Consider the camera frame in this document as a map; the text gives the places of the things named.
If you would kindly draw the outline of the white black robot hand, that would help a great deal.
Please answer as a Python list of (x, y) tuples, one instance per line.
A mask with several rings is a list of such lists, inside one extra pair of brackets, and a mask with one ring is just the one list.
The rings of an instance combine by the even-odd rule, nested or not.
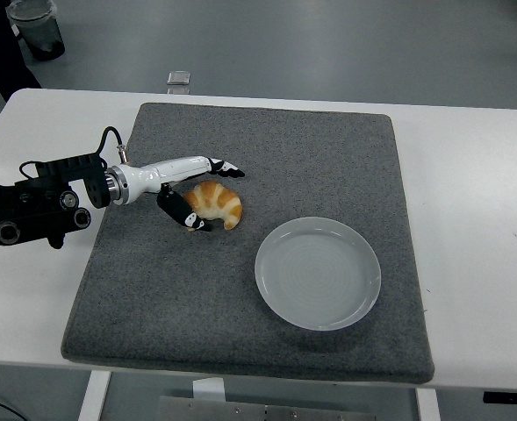
[(241, 178), (244, 173), (228, 161), (193, 156), (161, 161), (141, 168), (126, 164), (112, 167), (108, 178), (114, 181), (112, 201), (129, 204), (145, 193), (157, 195), (157, 205), (178, 224), (190, 231), (208, 231), (207, 220), (220, 219), (232, 230), (242, 216), (240, 197), (219, 182), (204, 181), (181, 196), (172, 187), (203, 175)]

